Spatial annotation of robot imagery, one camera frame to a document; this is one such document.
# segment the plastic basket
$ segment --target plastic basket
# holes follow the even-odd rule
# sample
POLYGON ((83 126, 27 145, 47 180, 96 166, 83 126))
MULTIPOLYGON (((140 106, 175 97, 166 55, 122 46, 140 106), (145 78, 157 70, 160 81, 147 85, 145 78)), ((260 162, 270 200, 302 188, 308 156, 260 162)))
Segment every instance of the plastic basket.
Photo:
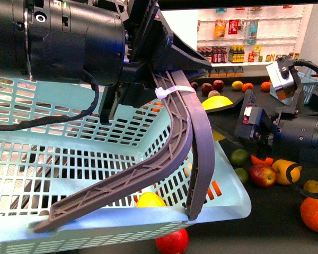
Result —
MULTIPOLYGON (((0 124, 77 114, 92 98, 86 85, 0 78, 0 124)), ((183 206, 190 152, 167 179, 56 230, 33 233, 35 223, 47 218, 40 213, 53 202, 153 155, 169 133, 167 110, 154 103, 139 109, 120 106, 111 126, 100 125, 96 113, 80 121, 0 132, 0 253, 50 253, 155 239, 195 223, 249 215, 248 194, 216 142, 212 184, 194 221, 183 206), (157 193, 168 206, 135 208, 143 192, 157 193)))
MULTIPOLYGON (((311 96, 313 94, 314 88, 316 85, 318 85, 318 79, 311 76, 312 71, 310 69, 307 69, 306 73, 298 72, 298 76, 301 79, 301 82, 304 85, 304 93, 305 93, 305 99, 304 104, 308 104, 310 102, 311 96)), ((270 94, 278 99, 276 90, 273 86, 271 86, 270 94)), ((281 102, 283 102, 285 105, 289 105, 292 101, 293 97, 283 99, 281 102)))

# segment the white wall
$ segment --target white wall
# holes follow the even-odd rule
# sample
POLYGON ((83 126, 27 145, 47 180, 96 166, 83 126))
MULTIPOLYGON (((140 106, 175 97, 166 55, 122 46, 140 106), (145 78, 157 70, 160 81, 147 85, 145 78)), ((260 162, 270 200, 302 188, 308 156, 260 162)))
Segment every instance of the white wall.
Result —
POLYGON ((312 61, 318 65, 318 4, 314 4, 307 26, 301 58, 312 61))
POLYGON ((198 11, 162 11, 174 33, 187 45, 197 49, 198 11))

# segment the black cable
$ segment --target black cable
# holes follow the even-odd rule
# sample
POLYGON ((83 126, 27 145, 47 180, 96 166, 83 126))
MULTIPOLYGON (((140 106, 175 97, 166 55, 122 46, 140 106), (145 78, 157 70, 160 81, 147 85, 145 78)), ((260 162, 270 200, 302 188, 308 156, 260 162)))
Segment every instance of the black cable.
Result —
POLYGON ((295 66, 305 66, 310 68, 311 70, 314 70, 318 74, 318 66, 310 61, 304 61, 304 60, 296 60, 295 66))
POLYGON ((298 191, 301 195, 303 195, 304 197, 312 197, 315 199, 318 199, 318 193, 312 193, 312 192, 308 192, 307 190, 301 189, 300 187, 298 187, 293 181, 292 181, 292 175, 291 175, 291 171, 298 167, 299 164, 295 163, 290 165, 287 169, 286 169, 286 178, 287 180, 291 183, 291 187, 293 189, 295 189, 296 191, 298 191))
POLYGON ((96 80, 94 79, 94 77, 85 70, 83 71, 82 81, 91 85, 92 90, 95 92, 95 96, 90 107, 87 108, 86 110, 82 110, 79 115, 45 116, 45 117, 41 117, 34 120, 22 121, 21 123, 18 123, 18 124, 0 125, 0 131, 18 131, 18 130, 28 129, 28 128, 37 127, 37 126, 46 125, 46 124, 75 121, 87 115, 92 114, 99 102, 99 86, 96 80))

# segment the red label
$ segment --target red label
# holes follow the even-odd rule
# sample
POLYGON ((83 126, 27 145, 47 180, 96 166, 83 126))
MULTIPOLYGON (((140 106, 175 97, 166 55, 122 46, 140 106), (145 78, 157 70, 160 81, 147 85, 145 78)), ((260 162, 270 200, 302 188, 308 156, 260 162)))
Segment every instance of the red label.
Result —
POLYGON ((230 20, 228 22, 228 34, 238 34, 239 20, 230 20))

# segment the green lime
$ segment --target green lime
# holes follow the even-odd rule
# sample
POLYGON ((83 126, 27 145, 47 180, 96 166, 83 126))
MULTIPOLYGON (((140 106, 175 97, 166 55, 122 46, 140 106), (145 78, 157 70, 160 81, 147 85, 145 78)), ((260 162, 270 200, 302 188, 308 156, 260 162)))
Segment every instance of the green lime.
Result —
POLYGON ((244 149, 237 149, 231 154, 229 161, 232 165, 242 166, 246 163, 248 157, 249 154, 244 149))
POLYGON ((242 182, 242 184, 246 183, 246 181, 249 178, 249 175, 246 172, 246 170, 243 168, 236 168, 234 171, 237 174, 239 180, 242 182))

